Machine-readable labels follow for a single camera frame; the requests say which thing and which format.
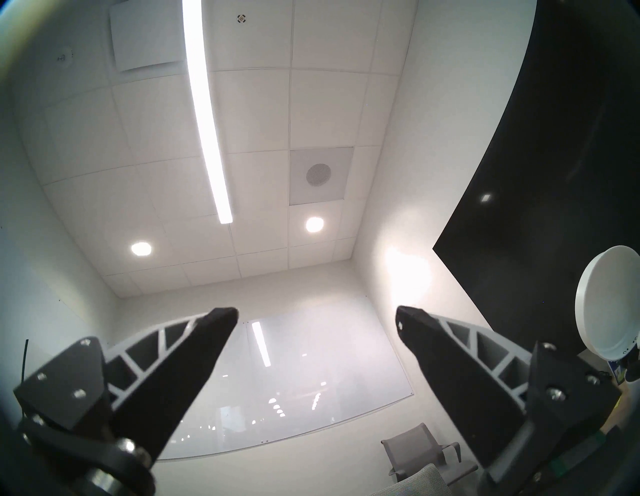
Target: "glass whiteboard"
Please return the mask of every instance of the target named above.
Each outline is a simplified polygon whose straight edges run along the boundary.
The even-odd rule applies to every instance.
[[[239,323],[160,458],[285,439],[412,394],[365,296]]]

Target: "ceiling tile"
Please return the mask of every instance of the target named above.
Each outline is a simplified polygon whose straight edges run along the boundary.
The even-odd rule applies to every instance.
[[[160,220],[216,213],[209,178],[201,157],[137,165]]]
[[[353,245],[355,243],[356,239],[354,237],[337,239],[335,242],[335,248],[333,249],[332,261],[339,262],[340,260],[349,260],[353,253]]]
[[[342,208],[342,218],[340,219],[340,229],[338,239],[355,237],[360,228],[362,214],[364,213],[366,200],[345,200]]]
[[[214,0],[203,9],[208,67],[289,67],[292,0]]]
[[[48,23],[35,42],[42,106],[109,86],[100,44],[98,2],[77,3]]]
[[[113,87],[136,163],[200,155],[188,77],[155,77]]]
[[[65,177],[133,164],[110,88],[48,107],[45,118]]]
[[[38,79],[38,58],[42,54],[38,47],[26,47],[20,58],[15,60],[9,73],[10,92],[12,96],[13,113],[22,120],[29,114],[42,110],[36,81]]]
[[[180,263],[235,255],[229,228],[217,215],[166,222],[164,230]]]
[[[336,239],[343,202],[343,200],[337,200],[335,202],[290,206],[289,246]],[[310,217],[320,217],[324,221],[324,226],[320,231],[307,231],[306,223]]]
[[[358,132],[361,146],[382,145],[389,114],[396,96],[397,76],[371,74],[362,109],[362,121]]]
[[[89,225],[120,229],[160,224],[135,166],[86,174],[71,181]]]
[[[18,121],[20,136],[29,162],[41,184],[65,178],[65,170],[53,144],[49,128],[40,112]]]
[[[113,53],[113,39],[111,37],[111,21],[109,19],[109,7],[118,0],[105,0],[101,3],[100,37],[102,39],[102,53],[104,54],[107,76],[112,85],[132,83],[142,79],[153,77],[173,76],[174,74],[187,74],[187,61],[168,62],[164,64],[149,65],[119,71],[116,68],[115,55]]]
[[[266,252],[287,247],[287,209],[242,214],[230,224],[236,253]]]
[[[289,248],[289,268],[297,269],[331,262],[334,245],[335,241],[325,241]]]
[[[373,54],[373,72],[400,74],[418,0],[384,0]]]
[[[296,0],[293,67],[369,71],[380,0]]]
[[[113,252],[102,232],[75,237],[74,241],[101,276],[121,274],[127,270]]]
[[[89,224],[88,215],[76,193],[72,179],[53,182],[42,189],[71,237],[84,236]]]
[[[179,256],[161,226],[123,227],[103,230],[102,233],[96,229],[91,233],[93,239],[98,239],[100,234],[123,267],[116,273],[176,265],[180,262]],[[150,255],[139,257],[131,251],[131,245],[140,241],[151,245]]]
[[[353,146],[367,74],[294,70],[291,77],[291,147]]]
[[[351,147],[293,150],[289,203],[299,205],[342,200],[352,157]]]
[[[289,148],[289,71],[210,73],[226,153]]]
[[[289,152],[227,155],[228,190],[234,214],[289,205]]]
[[[131,272],[129,276],[144,294],[179,289],[190,285],[180,265]]]
[[[187,274],[189,282],[194,286],[240,279],[240,271],[235,257],[184,264],[182,268]]]
[[[258,276],[287,270],[287,249],[238,255],[242,277]]]
[[[130,298],[131,296],[140,296],[142,294],[136,283],[129,277],[129,274],[114,274],[112,276],[104,276],[103,279],[119,298]]]
[[[345,200],[365,200],[376,174],[380,147],[355,147],[344,191]]]

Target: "gray mesh chair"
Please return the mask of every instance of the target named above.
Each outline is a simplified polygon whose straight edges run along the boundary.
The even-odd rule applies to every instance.
[[[438,444],[424,424],[391,439],[384,439],[381,443],[391,461],[392,469],[389,475],[395,474],[399,482],[416,474],[430,463],[436,466],[447,486],[478,468],[473,461],[462,461],[460,444]],[[457,464],[447,465],[443,450],[448,447],[456,450]]]

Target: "linear led light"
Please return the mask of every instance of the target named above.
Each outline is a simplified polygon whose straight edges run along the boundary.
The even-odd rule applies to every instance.
[[[184,46],[187,50],[187,67],[191,94],[198,122],[200,146],[209,176],[209,184],[216,202],[218,219],[221,224],[233,222],[231,206],[227,195],[225,173],[213,120],[207,62],[204,55],[204,35],[202,33],[202,0],[182,0],[182,21],[184,23]]]

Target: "metal screw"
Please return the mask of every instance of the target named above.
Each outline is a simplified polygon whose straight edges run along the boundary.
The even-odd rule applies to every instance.
[[[594,376],[593,374],[587,374],[587,382],[589,384],[593,384],[594,386],[597,386],[600,384],[600,379],[598,379],[596,376]]]
[[[557,387],[549,387],[547,388],[547,394],[553,401],[564,401],[566,399],[566,394],[561,389]]]

